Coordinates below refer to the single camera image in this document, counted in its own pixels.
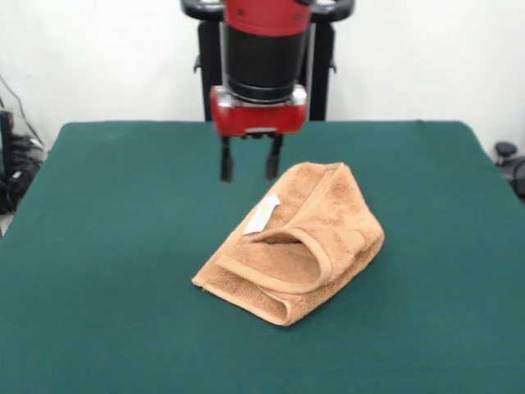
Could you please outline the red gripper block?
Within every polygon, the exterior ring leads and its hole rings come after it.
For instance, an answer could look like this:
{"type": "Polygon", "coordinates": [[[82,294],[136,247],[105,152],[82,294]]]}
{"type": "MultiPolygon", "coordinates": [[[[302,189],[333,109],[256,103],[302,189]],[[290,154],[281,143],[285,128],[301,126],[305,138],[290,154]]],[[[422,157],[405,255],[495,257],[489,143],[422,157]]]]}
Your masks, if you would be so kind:
{"type": "Polygon", "coordinates": [[[234,162],[231,138],[247,135],[276,134],[266,162],[266,178],[272,181],[278,173],[281,147],[285,134],[295,133],[306,121],[308,95],[294,90],[284,103],[259,105],[236,98],[229,90],[210,91],[210,112],[221,136],[221,181],[232,182],[234,162]]]}

